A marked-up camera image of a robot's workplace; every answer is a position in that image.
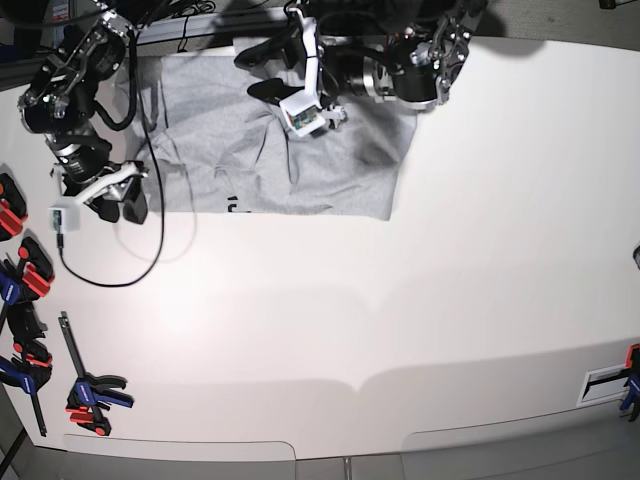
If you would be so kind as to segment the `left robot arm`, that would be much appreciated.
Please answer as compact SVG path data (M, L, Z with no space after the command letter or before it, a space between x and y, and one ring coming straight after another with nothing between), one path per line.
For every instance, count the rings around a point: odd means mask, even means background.
M290 1L286 24L237 54L250 71L271 60L300 68L302 85L272 78L248 94L280 109L299 137L346 121L342 97L442 105L469 55L485 1Z

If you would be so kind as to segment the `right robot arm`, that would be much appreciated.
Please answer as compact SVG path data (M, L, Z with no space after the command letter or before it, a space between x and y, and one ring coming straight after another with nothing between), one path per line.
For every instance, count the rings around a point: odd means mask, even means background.
M25 128L43 135L57 160L52 174L60 197L52 213L59 229L73 228L81 206L110 223L125 219L141 225L148 214L143 163L111 161L111 143L92 124L98 117L108 129L120 132L131 125L138 109L135 20L124 8L105 2L98 7L96 18L66 27L63 41L18 102ZM116 121L96 95L122 65L128 67L129 106Z

